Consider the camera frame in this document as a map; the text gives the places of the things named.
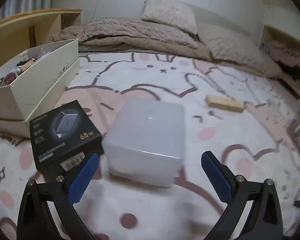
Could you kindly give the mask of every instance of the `white and pink bedsheet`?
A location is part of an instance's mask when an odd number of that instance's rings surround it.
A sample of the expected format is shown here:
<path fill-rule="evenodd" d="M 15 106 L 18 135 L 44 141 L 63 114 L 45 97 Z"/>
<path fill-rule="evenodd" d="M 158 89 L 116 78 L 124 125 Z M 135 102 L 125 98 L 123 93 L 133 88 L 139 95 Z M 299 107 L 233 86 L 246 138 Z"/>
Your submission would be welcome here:
<path fill-rule="evenodd" d="M 131 96 L 182 104 L 186 113 L 185 161 L 170 188 L 111 176 L 106 157 L 101 157 L 93 180 L 74 205 L 94 235 L 111 240 L 202 240 L 225 209 L 201 168 L 206 150 L 234 174 L 259 182 L 271 178 L 284 232 L 292 234 L 300 220 L 300 209 L 293 205 L 300 199 L 300 156 L 286 127 L 295 112 L 267 79 L 161 54 L 88 54 L 80 63 L 80 72 L 56 106 L 77 99 L 102 134 Z M 247 109 L 237 114 L 209 108 L 206 95 L 244 101 Z M 18 209 L 29 178 L 44 182 L 29 140 L 0 134 L 0 227 L 10 239 L 16 239 Z M 50 207 L 61 235 L 69 239 Z M 234 237 L 243 225 L 240 220 Z"/>

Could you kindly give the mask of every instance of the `translucent white plastic container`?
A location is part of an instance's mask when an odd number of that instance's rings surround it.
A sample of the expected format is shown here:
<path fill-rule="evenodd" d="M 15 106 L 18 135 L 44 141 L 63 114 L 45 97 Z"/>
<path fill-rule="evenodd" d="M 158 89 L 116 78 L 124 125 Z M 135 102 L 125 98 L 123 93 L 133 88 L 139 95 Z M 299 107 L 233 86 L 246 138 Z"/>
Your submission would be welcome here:
<path fill-rule="evenodd" d="M 183 106 L 131 98 L 102 146 L 112 174 L 167 187 L 172 184 L 185 153 Z"/>

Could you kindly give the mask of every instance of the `wooden furniture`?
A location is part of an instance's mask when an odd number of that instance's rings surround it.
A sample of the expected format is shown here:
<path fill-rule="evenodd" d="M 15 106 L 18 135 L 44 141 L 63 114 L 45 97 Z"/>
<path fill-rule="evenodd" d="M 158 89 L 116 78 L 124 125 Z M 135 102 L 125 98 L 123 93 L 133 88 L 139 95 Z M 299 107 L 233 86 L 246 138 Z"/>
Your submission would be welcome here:
<path fill-rule="evenodd" d="M 25 49 L 50 43 L 50 35 L 81 24 L 80 9 L 53 8 L 18 13 L 0 20 L 0 66 Z"/>
<path fill-rule="evenodd" d="M 268 42 L 273 40 L 284 43 L 289 47 L 300 51 L 300 41 L 298 39 L 272 26 L 264 25 L 262 31 L 262 38 L 259 45 L 260 49 L 262 48 L 263 44 L 267 44 Z M 286 73 L 283 73 L 280 82 L 295 97 L 300 97 L 300 84 L 296 82 L 291 76 L 287 75 Z"/>

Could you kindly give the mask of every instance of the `black box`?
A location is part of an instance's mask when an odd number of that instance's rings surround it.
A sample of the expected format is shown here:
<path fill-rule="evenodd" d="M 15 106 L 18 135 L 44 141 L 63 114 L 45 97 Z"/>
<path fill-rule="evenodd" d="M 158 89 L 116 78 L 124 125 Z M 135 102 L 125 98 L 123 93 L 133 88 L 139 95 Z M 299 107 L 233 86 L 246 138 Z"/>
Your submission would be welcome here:
<path fill-rule="evenodd" d="M 35 166 L 47 181 L 65 175 L 88 152 L 103 154 L 102 136 L 77 100 L 31 120 L 30 136 Z"/>

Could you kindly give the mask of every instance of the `white box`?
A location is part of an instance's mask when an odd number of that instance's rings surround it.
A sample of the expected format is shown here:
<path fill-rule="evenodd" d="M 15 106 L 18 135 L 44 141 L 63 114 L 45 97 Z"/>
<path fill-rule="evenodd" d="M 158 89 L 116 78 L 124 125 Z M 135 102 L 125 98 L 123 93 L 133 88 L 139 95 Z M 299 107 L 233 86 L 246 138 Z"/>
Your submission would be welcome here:
<path fill-rule="evenodd" d="M 9 121 L 0 119 L 0 132 L 6 132 L 14 135 L 30 138 L 29 121 L 53 109 L 56 102 L 64 92 L 65 88 L 70 84 L 75 75 L 80 70 L 79 59 L 70 66 L 68 70 L 55 82 L 48 90 L 26 120 Z"/>
<path fill-rule="evenodd" d="M 19 63 L 51 52 L 36 61 L 10 85 L 0 87 L 0 119 L 24 121 L 60 76 L 78 59 L 78 40 L 27 49 L 0 67 L 0 78 Z"/>
<path fill-rule="evenodd" d="M 105 135 L 102 146 L 112 174 L 167 187 L 185 153 L 183 106 L 131 98 Z"/>

